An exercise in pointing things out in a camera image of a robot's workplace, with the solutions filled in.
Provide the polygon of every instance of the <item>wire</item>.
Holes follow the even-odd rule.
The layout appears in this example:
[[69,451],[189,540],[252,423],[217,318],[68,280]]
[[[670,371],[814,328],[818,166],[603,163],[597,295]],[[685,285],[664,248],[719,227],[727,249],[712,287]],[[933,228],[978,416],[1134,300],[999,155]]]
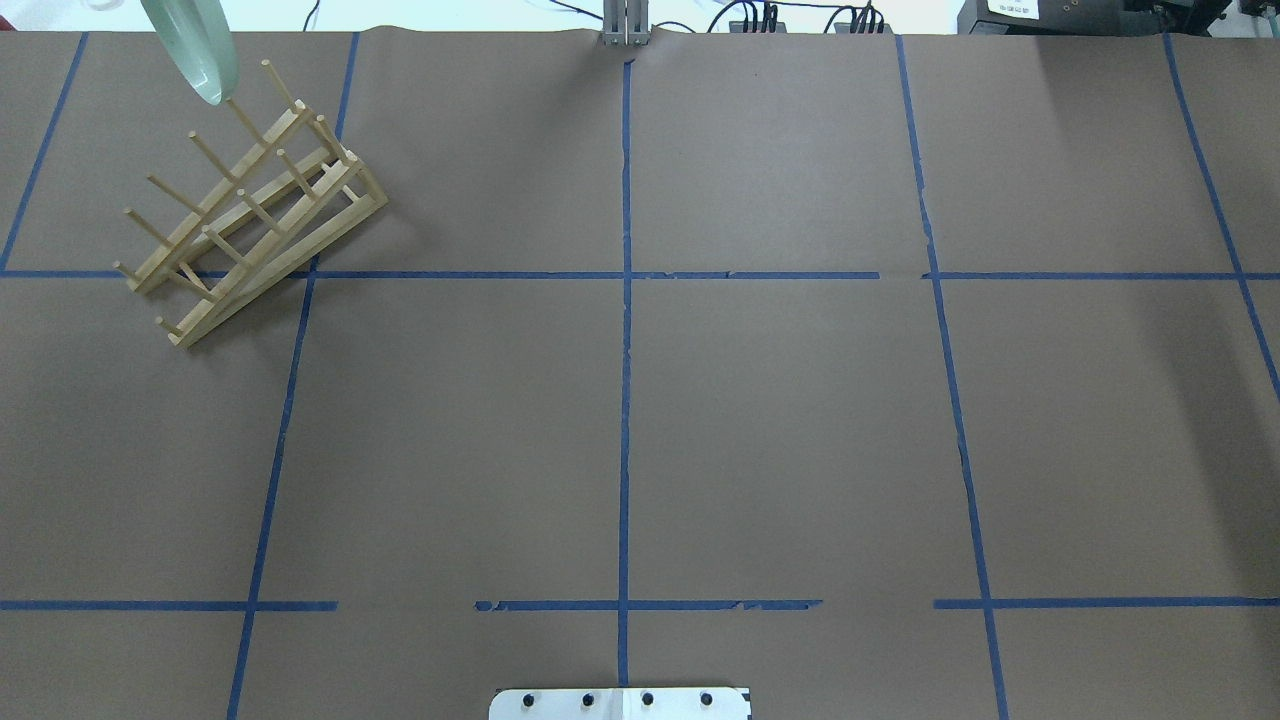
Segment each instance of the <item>wire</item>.
[[827,20],[827,27],[822,28],[823,35],[831,32],[831,26],[836,23],[836,18],[840,17],[840,13],[844,13],[845,10],[849,10],[849,14],[852,15],[849,22],[858,22],[858,8],[854,8],[852,5],[841,5],[835,13],[831,14],[831,19]]
[[746,9],[748,8],[750,8],[750,10],[751,10],[751,24],[754,26],[754,24],[756,24],[756,23],[760,22],[759,20],[759,15],[756,14],[758,10],[755,9],[755,3],[753,3],[751,0],[733,0],[732,3],[730,3],[730,4],[724,5],[723,8],[721,8],[721,12],[716,13],[716,17],[712,18],[712,24],[707,26],[707,32],[710,32],[710,31],[716,29],[716,23],[718,23],[719,19],[724,17],[724,13],[727,13],[728,9],[732,8],[733,5],[742,5],[742,32],[746,32],[746,27],[748,27],[746,26]]
[[319,12],[320,12],[320,0],[316,0],[316,4],[311,6],[311,12],[307,13],[307,19],[302,20],[302,32],[307,31],[307,26],[311,24],[311,18]]
[[653,27],[664,27],[664,26],[675,26],[675,27],[682,27],[682,28],[687,29],[689,32],[691,32],[691,33],[694,33],[694,35],[698,35],[698,31],[696,31],[696,29],[694,29],[694,28],[691,28],[691,27],[686,26],[685,23],[677,23],[676,20],[667,20],[667,22],[664,22],[664,23],[658,23],[658,24],[655,24],[655,26],[653,26]]
[[575,5],[570,5],[568,3],[561,3],[561,0],[547,0],[547,1],[550,3],[552,5],[559,5],[561,8],[564,8],[566,10],[573,10],[575,13],[580,13],[580,14],[586,15],[589,18],[595,18],[598,20],[603,20],[604,19],[602,15],[596,15],[595,13],[591,13],[590,10],[584,10],[584,9],[577,8]]

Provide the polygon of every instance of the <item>gray table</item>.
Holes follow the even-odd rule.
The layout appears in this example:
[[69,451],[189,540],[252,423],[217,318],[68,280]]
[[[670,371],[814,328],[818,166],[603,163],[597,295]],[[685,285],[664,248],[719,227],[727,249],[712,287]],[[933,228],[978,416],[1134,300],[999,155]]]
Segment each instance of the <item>gray table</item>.
[[1280,715],[1275,44],[238,45],[392,205],[184,352],[243,129],[0,33],[0,716]]

